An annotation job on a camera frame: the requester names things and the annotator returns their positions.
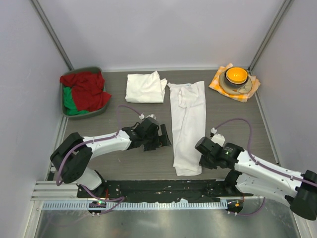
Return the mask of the white t-shirt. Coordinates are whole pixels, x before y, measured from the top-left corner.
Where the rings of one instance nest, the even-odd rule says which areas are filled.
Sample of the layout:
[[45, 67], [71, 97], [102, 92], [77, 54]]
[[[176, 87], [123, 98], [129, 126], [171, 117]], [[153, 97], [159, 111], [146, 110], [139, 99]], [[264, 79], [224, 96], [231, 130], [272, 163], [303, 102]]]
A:
[[125, 100], [129, 103], [163, 103], [167, 80], [157, 71], [151, 74], [128, 74]]
[[173, 167], [177, 176], [197, 176], [201, 154], [196, 143], [206, 134], [205, 83], [169, 83], [173, 140]]

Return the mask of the orange checked cloth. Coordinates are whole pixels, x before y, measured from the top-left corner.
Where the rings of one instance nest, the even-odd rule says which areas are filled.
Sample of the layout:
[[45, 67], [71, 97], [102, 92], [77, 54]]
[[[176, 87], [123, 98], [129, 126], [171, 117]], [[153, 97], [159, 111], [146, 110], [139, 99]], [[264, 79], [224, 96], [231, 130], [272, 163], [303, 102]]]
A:
[[220, 66], [218, 68], [215, 76], [213, 77], [211, 83], [209, 84], [209, 88], [215, 90], [216, 92], [218, 92], [219, 94], [221, 94], [225, 97], [228, 97], [230, 99], [245, 103], [245, 102], [247, 102], [247, 100], [249, 98], [251, 98], [255, 94], [255, 92], [257, 91], [257, 89], [260, 86], [260, 82], [255, 76], [251, 76], [250, 74], [248, 74], [248, 78], [251, 80], [252, 85], [253, 85], [250, 93], [245, 94], [245, 95], [238, 95], [238, 96], [229, 95], [229, 94], [225, 93], [219, 85], [219, 82], [218, 82], [219, 76], [221, 73], [223, 73], [223, 72], [225, 73], [225, 71], [231, 67], [233, 67], [233, 64], [231, 64], [231, 63], [229, 63], [227, 66]]

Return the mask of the orange bowl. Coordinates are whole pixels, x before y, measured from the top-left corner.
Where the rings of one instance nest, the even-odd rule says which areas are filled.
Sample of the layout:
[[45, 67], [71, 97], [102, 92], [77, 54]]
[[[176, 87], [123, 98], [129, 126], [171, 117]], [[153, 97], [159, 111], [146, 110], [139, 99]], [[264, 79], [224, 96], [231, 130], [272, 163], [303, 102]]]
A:
[[240, 67], [231, 67], [225, 71], [225, 78], [232, 84], [240, 85], [246, 83], [248, 73]]

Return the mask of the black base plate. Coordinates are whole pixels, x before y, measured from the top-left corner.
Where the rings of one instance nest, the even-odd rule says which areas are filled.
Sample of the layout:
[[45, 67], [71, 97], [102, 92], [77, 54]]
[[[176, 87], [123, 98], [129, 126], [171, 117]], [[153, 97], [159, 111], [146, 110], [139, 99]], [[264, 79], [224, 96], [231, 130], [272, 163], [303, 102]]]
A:
[[242, 197], [244, 194], [223, 180], [108, 180], [93, 194], [109, 199], [125, 197], [132, 203], [171, 203], [185, 199], [190, 203], [220, 201], [221, 197]]

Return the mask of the aluminium frame rail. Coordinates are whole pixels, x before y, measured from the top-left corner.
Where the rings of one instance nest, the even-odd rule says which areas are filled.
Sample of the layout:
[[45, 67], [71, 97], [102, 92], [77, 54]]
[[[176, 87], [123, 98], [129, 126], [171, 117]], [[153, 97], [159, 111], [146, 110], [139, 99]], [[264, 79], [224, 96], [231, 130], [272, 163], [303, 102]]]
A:
[[[55, 181], [37, 181], [31, 195], [31, 200], [69, 200], [69, 199], [84, 199], [93, 198], [89, 195], [85, 197], [77, 197], [78, 186], [76, 183], [62, 184], [56, 186]], [[243, 195], [211, 195], [211, 198], [227, 198], [227, 199], [242, 199]]]

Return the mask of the green t-shirt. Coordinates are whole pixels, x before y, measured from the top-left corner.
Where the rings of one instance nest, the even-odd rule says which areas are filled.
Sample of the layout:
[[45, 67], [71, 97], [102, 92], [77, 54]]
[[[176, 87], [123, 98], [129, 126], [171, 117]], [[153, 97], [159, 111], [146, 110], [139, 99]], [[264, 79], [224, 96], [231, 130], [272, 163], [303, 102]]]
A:
[[63, 89], [63, 104], [66, 107], [66, 114], [68, 116], [84, 115], [89, 113], [89, 111], [78, 110], [77, 106], [72, 97], [72, 89], [70, 87], [64, 87]]

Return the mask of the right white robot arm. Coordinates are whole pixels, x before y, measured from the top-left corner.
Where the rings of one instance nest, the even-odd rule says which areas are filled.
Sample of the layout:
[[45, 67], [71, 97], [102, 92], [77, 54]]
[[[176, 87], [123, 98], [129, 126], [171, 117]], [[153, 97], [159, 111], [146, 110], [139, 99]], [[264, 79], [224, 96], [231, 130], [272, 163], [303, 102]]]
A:
[[195, 149], [200, 152], [200, 165], [207, 169], [229, 169], [220, 187], [226, 194], [262, 196], [277, 201], [296, 215], [317, 219], [317, 174], [292, 171], [265, 161], [242, 147], [220, 144], [217, 137], [202, 137]]

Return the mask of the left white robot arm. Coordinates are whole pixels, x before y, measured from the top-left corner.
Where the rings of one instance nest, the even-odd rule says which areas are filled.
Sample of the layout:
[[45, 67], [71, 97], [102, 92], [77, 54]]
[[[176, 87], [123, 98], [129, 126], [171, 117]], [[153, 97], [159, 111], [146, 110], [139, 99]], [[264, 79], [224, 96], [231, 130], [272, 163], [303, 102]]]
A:
[[57, 170], [56, 184], [77, 183], [78, 190], [99, 198], [107, 190], [104, 178], [88, 167], [89, 162], [101, 155], [143, 147], [144, 151], [171, 146], [165, 124], [154, 117], [146, 117], [130, 127], [95, 137], [70, 134], [51, 154], [51, 163]]

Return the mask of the folded white t-shirt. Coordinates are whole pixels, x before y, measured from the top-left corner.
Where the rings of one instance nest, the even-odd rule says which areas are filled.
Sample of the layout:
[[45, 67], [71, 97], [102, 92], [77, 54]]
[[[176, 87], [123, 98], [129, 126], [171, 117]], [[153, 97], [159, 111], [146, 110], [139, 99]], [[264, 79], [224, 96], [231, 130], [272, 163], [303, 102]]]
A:
[[128, 74], [125, 100], [129, 103], [163, 103], [167, 80], [157, 71], [151, 74]]

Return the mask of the red t-shirt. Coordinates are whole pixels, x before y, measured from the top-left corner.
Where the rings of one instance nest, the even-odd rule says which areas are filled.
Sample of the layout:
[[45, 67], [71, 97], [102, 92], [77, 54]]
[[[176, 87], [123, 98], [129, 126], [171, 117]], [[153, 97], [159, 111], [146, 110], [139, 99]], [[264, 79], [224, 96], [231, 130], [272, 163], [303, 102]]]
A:
[[84, 71], [61, 76], [60, 83], [72, 89], [72, 97], [78, 110], [95, 112], [111, 99], [104, 90], [105, 80], [101, 72]]

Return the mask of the beige ceramic plate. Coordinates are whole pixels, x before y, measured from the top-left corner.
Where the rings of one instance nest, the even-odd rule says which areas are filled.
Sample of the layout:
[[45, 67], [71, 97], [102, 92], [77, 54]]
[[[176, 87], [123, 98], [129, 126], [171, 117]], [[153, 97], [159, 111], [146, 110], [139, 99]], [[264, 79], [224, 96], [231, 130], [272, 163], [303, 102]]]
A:
[[221, 87], [221, 89], [229, 94], [229, 95], [234, 95], [234, 96], [238, 96], [238, 95], [245, 95], [250, 93], [251, 89], [252, 89], [252, 82], [251, 80], [248, 78], [248, 80], [246, 81], [245, 84], [243, 84], [242, 86], [233, 86], [229, 83], [229, 81], [227, 79], [225, 79], [225, 73], [221, 73], [219, 76], [219, 85]]

